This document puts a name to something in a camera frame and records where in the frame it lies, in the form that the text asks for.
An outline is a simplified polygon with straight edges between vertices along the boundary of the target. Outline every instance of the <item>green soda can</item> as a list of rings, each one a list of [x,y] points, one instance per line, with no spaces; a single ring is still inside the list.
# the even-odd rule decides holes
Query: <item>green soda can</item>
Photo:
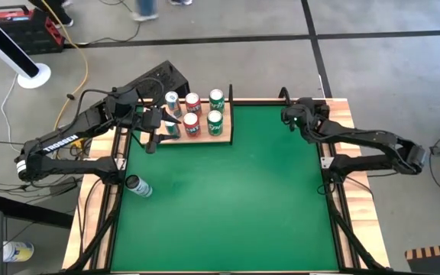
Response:
[[[212,136],[218,136],[223,132],[223,115],[219,111],[210,111],[208,113],[208,133]]]
[[[210,111],[219,111],[223,114],[225,109],[225,97],[223,92],[219,89],[214,89],[210,92]]]

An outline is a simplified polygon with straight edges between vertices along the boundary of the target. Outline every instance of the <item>white cable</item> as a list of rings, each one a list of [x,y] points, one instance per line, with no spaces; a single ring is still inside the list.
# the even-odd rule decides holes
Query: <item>white cable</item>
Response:
[[[1,104],[1,112],[5,116],[6,126],[8,126],[8,139],[10,142],[9,146],[11,146],[11,148],[13,150],[15,150],[16,152],[20,153],[20,150],[13,147],[13,144],[11,143],[11,126],[9,125],[8,117],[6,116],[6,113],[5,113],[5,104],[6,104],[6,101],[8,100],[9,95],[11,94],[11,91],[13,91],[13,88],[15,87],[17,77],[18,77],[18,74],[15,75],[15,78],[13,79],[13,84],[11,84],[11,87],[9,88],[8,94],[6,95],[5,100],[3,100],[3,103]]]

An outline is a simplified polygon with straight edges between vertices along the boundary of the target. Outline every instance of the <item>wooden table frame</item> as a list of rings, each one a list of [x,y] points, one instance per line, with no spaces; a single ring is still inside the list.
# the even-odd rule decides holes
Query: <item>wooden table frame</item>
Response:
[[[353,128],[351,112],[347,99],[320,99],[325,100],[330,106],[329,118],[340,123],[342,126]],[[285,99],[234,99],[233,106],[236,105],[284,105]],[[128,157],[128,146],[130,145],[130,134],[121,128],[110,130],[106,134],[95,137],[91,144],[89,157],[97,158],[104,156],[115,156],[121,161]],[[359,146],[352,144],[319,144],[320,157],[330,157],[334,154],[347,154],[350,157],[361,155]],[[350,177],[363,183],[369,188],[367,175],[365,172],[354,172]],[[89,204],[86,212],[86,226],[83,231],[83,246],[86,248],[92,238],[95,236],[96,229],[102,225],[112,206],[117,199],[121,200],[122,188],[117,186],[96,185],[93,190],[93,183],[97,176],[85,175],[79,194],[78,207],[81,214],[84,213],[84,204],[90,191]],[[376,209],[371,194],[359,186],[346,180],[343,185],[336,186],[333,194],[338,210],[342,213],[345,221],[352,227],[352,231],[363,244],[363,246],[372,254],[374,259],[384,265],[389,266],[386,249],[383,243],[383,237],[380,231],[380,225],[377,219]],[[112,248],[115,242],[116,225],[106,232],[98,249],[87,263],[85,269],[109,269],[111,266]],[[364,267],[364,263],[356,255],[352,245],[348,243],[342,230],[335,224],[331,217],[332,235],[334,236],[335,250],[339,268],[342,267]],[[79,219],[74,215],[73,226],[71,228],[69,242],[66,249],[66,255],[63,261],[63,268],[71,266],[79,256]]]

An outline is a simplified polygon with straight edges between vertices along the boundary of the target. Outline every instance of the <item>can on floor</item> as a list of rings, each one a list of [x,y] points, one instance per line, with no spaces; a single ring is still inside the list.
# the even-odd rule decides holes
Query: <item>can on floor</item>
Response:
[[[181,115],[183,115],[183,113],[181,112],[180,97],[177,95],[176,92],[168,92],[166,94],[166,103],[167,108],[171,110],[176,118],[180,118]]]
[[[225,109],[225,97],[223,92],[219,89],[214,89],[210,92],[210,111],[219,111],[223,114]]]
[[[199,119],[195,113],[187,113],[183,119],[184,129],[188,137],[197,137],[201,133]]]
[[[177,123],[166,121],[166,130],[170,135],[177,136],[175,139],[181,138],[180,127]]]
[[[125,185],[133,193],[143,196],[144,198],[152,195],[152,187],[150,187],[145,180],[138,176],[131,175],[125,180]]]
[[[186,110],[195,113],[198,117],[202,115],[202,102],[198,94],[191,92],[186,95]]]
[[[223,115],[219,111],[211,111],[208,113],[208,133],[217,136],[223,132]]]
[[[22,262],[31,258],[34,246],[29,242],[3,241],[3,262]]]

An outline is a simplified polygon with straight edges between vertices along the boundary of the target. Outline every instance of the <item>wooden board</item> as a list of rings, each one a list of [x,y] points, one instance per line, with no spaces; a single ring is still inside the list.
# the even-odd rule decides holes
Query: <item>wooden board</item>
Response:
[[[284,99],[250,99],[250,100],[266,100],[266,101],[284,101]],[[331,108],[330,119],[341,123],[346,127],[354,127],[352,121],[351,111],[349,110],[349,104],[347,99],[325,99],[327,104]],[[90,157],[105,157],[109,156],[112,149],[112,143],[115,136],[115,131],[109,131],[99,137],[95,137],[92,141]],[[125,145],[125,136],[121,139],[118,146],[118,152],[123,153]],[[360,156],[361,151],[358,146],[351,144],[336,144],[337,153],[347,154],[352,157]],[[324,152],[328,153],[328,147],[324,146]],[[366,173],[356,172],[349,175],[351,178],[363,183],[369,187]],[[86,175],[82,181],[82,186],[79,194],[79,207],[81,208],[81,214],[83,213],[83,204],[86,201],[89,190],[92,184],[96,181],[96,176]],[[359,186],[351,183],[350,180],[346,180],[345,183],[345,195],[348,201],[348,208],[351,215],[351,222],[353,231],[359,238],[363,246],[373,255],[374,259],[380,264],[388,267],[387,251],[384,246],[383,236],[381,235],[380,224],[376,209],[374,208],[374,202],[371,198],[371,194],[362,189]],[[97,185],[93,190],[88,204],[88,211],[86,214],[86,227],[84,228],[84,247],[87,247],[88,243],[95,235],[96,226],[98,223],[99,210],[102,203],[102,193],[104,186],[102,184]],[[108,204],[108,210],[112,206],[114,196],[111,196],[110,204]],[[68,268],[76,261],[79,256],[79,220],[78,215],[75,213],[74,222],[71,228],[69,242],[67,244],[66,255],[64,257],[62,268]],[[351,267],[351,256],[348,248],[347,239],[344,234],[339,230],[341,235],[342,252],[346,267]],[[99,251],[98,268],[105,266],[105,255],[108,249],[108,233],[105,235],[102,241],[102,245]]]
[[[165,107],[167,112],[172,115],[172,112]],[[183,111],[183,115],[179,120],[183,122],[184,115],[186,114],[186,105],[181,103],[181,110]],[[223,111],[223,132],[218,136],[212,136],[208,133],[208,122],[206,117],[210,112],[210,104],[208,103],[208,99],[202,99],[202,115],[199,117],[199,128],[201,133],[198,137],[189,137],[186,134],[186,130],[184,129],[184,125],[180,125],[181,137],[177,140],[167,140],[162,141],[161,144],[191,144],[191,143],[218,143],[218,142],[230,142],[231,139],[231,117],[230,117],[230,103],[225,102],[225,110]],[[166,125],[164,121],[162,121],[160,128],[156,130],[156,134],[168,134],[166,130]],[[149,141],[149,133],[141,133],[141,144],[146,144]]]

